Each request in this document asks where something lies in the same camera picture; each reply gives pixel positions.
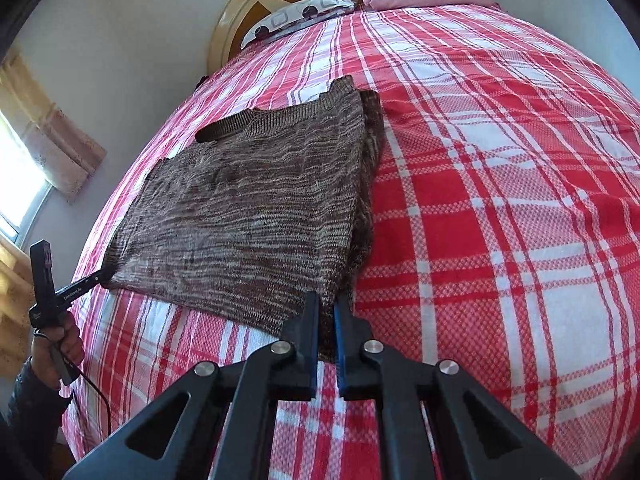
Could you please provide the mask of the person's left hand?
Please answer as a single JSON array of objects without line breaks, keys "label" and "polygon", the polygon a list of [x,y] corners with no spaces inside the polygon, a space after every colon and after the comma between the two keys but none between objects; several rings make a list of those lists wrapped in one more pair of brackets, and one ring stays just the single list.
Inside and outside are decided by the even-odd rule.
[{"label": "person's left hand", "polygon": [[80,330],[70,312],[61,315],[56,325],[36,330],[32,341],[30,364],[36,376],[49,388],[58,391],[62,375],[55,367],[52,349],[61,352],[74,365],[84,360],[85,351]]}]

